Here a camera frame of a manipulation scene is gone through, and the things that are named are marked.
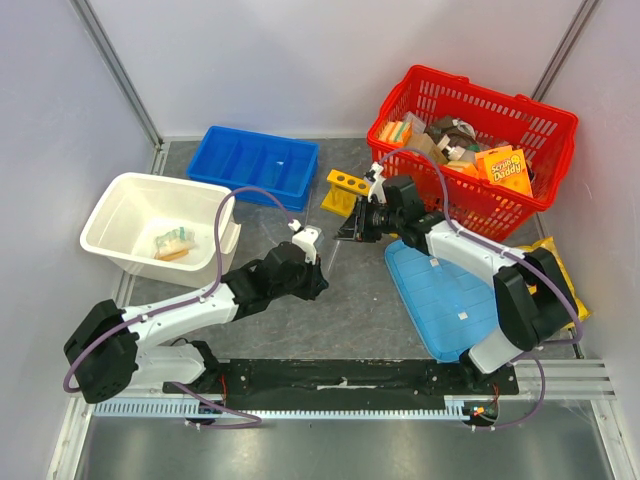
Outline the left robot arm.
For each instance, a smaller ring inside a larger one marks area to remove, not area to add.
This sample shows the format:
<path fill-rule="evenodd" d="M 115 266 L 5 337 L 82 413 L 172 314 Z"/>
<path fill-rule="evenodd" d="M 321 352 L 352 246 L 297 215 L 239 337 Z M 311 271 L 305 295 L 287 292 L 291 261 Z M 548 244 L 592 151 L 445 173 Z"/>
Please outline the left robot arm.
<path fill-rule="evenodd" d="M 82 394 L 89 404 L 128 388 L 166 382 L 210 392 L 220 380 L 210 350 L 196 342 L 170 347 L 169 340 L 255 315 L 283 296 L 313 300 L 327 287 L 321 261 L 309 261 L 299 246 L 282 242 L 264 259 L 229 271 L 216 285 L 142 306 L 120 308 L 111 299 L 101 301 L 63 347 L 70 364 L 63 388 Z"/>

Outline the yellow Lays chips bag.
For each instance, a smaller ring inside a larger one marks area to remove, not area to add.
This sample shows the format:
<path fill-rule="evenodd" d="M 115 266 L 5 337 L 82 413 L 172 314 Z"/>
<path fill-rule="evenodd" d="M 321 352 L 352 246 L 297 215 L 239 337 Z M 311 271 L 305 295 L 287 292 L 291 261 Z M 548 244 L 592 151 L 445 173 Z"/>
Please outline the yellow Lays chips bag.
<path fill-rule="evenodd" d="M 563 275 L 563 277 L 565 279 L 565 282 L 567 283 L 569 291 L 571 292 L 571 295 L 572 295 L 572 297 L 573 297 L 573 299 L 574 299 L 574 301 L 576 303 L 576 306 L 577 306 L 577 309 L 578 309 L 577 316 L 578 316 L 580 322 L 584 322 L 586 319 L 588 319 L 591 316 L 592 312 L 586 307 L 584 302 L 578 297 L 578 295 L 576 293 L 576 289 L 575 289 L 574 283 L 573 283 L 573 281 L 571 279 L 571 276 L 569 275 L 569 272 L 567 271 L 566 266 L 565 266 L 565 264 L 564 264 L 564 262 L 563 262 L 563 260 L 562 260 L 562 258 L 560 256 L 560 253 L 559 253 L 559 251 L 558 251 L 558 249 L 556 247 L 556 244 L 555 244 L 553 236 L 546 237 L 546 238 L 544 238 L 542 240 L 539 240 L 539 241 L 537 241 L 537 242 L 535 242 L 535 243 L 533 243 L 531 245 L 520 245 L 520 246 L 517 246 L 515 248 L 518 248 L 518 249 L 520 249 L 520 250 L 522 250 L 522 251 L 524 251 L 526 253 L 530 253 L 530 252 L 536 250 L 537 248 L 544 248 L 544 249 L 550 251 L 553 254 L 553 256 L 555 257 L 555 259 L 556 259 L 556 261 L 558 263 L 559 269 L 560 269 L 560 271 L 561 271 L 561 273 L 562 273 L 562 275 Z M 531 284 L 527 283 L 527 288 L 528 288 L 528 291 L 529 291 L 530 295 L 532 295 L 532 296 L 535 295 L 537 293 L 537 291 L 538 291 L 537 285 L 531 285 Z M 569 333 L 569 330 L 571 328 L 574 328 L 574 323 L 572 323 L 572 322 L 570 322 L 569 324 L 565 325 L 558 332 L 558 334 Z"/>

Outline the short clear glass tube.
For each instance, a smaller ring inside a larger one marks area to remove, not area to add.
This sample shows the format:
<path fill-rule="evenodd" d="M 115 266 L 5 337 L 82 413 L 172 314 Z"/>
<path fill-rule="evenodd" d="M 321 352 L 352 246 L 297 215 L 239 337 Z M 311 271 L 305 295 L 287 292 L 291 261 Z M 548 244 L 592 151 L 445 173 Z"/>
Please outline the short clear glass tube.
<path fill-rule="evenodd" d="M 329 259 L 327 261 L 327 266 L 326 266 L 326 273 L 328 276 L 330 276 L 331 272 L 333 271 L 333 267 L 335 265 L 336 257 L 339 252 L 340 246 L 341 246 L 340 241 L 334 242 L 334 245 L 332 247 L 331 253 L 329 255 Z"/>

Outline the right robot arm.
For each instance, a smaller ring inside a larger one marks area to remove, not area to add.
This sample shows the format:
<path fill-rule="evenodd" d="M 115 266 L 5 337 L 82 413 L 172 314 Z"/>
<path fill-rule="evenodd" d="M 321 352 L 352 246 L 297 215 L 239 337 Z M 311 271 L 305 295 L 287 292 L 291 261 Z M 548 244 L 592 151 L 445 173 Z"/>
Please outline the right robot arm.
<path fill-rule="evenodd" d="M 355 202 L 336 239 L 375 243 L 396 234 L 406 246 L 462 268 L 493 290 L 498 325 L 461 354 L 457 377 L 465 391 L 483 392 L 496 370 L 578 324 L 578 306 L 551 251 L 510 248 L 463 228 L 445 212 L 427 210 L 408 175 L 384 180 L 382 191 L 383 201 Z"/>

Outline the clear bag of swabs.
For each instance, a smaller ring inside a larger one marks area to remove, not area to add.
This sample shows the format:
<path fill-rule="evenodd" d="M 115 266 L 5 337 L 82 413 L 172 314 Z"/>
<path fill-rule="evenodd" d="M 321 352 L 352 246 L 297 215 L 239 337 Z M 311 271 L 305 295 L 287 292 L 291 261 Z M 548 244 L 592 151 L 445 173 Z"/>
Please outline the clear bag of swabs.
<path fill-rule="evenodd" d="M 171 252 L 188 249 L 195 246 L 195 231 L 186 227 L 178 227 L 162 235 L 156 236 L 153 241 L 155 254 L 168 254 Z"/>

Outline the tan rubber band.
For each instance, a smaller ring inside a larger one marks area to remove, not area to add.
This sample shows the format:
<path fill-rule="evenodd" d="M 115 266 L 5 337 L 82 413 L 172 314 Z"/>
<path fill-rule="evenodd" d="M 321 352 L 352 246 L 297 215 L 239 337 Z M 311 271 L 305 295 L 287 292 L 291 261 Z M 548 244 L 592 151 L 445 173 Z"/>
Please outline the tan rubber band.
<path fill-rule="evenodd" d="M 162 255 L 156 254 L 154 256 L 154 258 L 156 260 L 169 262 L 169 261 L 174 261 L 176 259 L 185 257 L 188 254 L 189 254 L 189 250 L 188 249 L 182 249 L 182 250 L 171 252 L 171 253 L 168 253 L 168 254 L 162 254 Z"/>

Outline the clear glass pipette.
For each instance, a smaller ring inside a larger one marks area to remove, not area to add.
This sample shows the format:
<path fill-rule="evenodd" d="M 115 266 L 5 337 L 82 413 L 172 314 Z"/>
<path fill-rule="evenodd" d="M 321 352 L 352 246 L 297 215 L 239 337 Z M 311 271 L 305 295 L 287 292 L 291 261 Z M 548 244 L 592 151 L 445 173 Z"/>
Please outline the clear glass pipette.
<path fill-rule="evenodd" d="M 281 176 L 282 173 L 282 169 L 284 166 L 284 162 L 283 161 L 275 161 L 271 167 L 270 170 L 268 172 L 267 175 L 267 180 L 266 180 L 266 185 L 268 188 L 274 189 L 277 187 L 279 178 Z"/>

